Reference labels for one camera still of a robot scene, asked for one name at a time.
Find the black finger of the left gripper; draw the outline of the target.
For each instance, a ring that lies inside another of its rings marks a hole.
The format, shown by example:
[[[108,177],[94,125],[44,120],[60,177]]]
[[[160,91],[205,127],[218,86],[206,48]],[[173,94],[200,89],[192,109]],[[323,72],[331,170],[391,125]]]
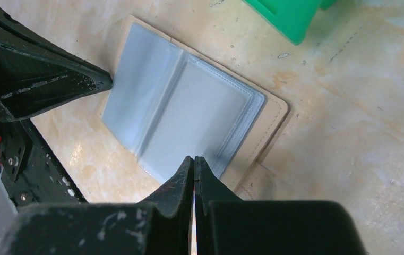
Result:
[[[110,74],[34,33],[0,8],[0,121],[29,119],[107,91]]]

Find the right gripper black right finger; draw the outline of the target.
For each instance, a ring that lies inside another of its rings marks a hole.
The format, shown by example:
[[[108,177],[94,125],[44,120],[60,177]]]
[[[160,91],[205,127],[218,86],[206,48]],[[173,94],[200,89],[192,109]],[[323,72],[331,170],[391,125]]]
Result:
[[[355,224],[332,201],[248,201],[194,160],[198,254],[365,254]]]

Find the green plastic bin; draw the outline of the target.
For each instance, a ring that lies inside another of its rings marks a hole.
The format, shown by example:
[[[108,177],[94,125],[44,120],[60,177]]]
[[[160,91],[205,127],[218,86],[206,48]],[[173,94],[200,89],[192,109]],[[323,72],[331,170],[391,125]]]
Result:
[[[256,13],[293,45],[300,45],[319,9],[329,9],[336,0],[245,0]]]

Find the beige leather card holder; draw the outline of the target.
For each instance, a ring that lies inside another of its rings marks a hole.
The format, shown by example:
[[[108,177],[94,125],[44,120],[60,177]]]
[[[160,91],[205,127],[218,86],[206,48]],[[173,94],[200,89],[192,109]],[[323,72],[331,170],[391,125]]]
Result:
[[[288,104],[195,49],[129,16],[101,120],[159,183],[202,156],[234,190],[289,112]]]

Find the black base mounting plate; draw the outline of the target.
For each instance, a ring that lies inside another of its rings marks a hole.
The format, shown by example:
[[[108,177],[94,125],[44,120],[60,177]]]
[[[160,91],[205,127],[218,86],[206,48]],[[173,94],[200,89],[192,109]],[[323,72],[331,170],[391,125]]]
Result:
[[[0,123],[0,184],[16,208],[86,202],[30,120]]]

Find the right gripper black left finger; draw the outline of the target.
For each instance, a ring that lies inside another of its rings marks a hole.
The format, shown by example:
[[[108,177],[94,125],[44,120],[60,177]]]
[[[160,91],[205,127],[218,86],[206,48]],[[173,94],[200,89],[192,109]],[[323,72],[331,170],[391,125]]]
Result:
[[[16,216],[0,254],[190,254],[194,161],[137,203],[35,203]]]

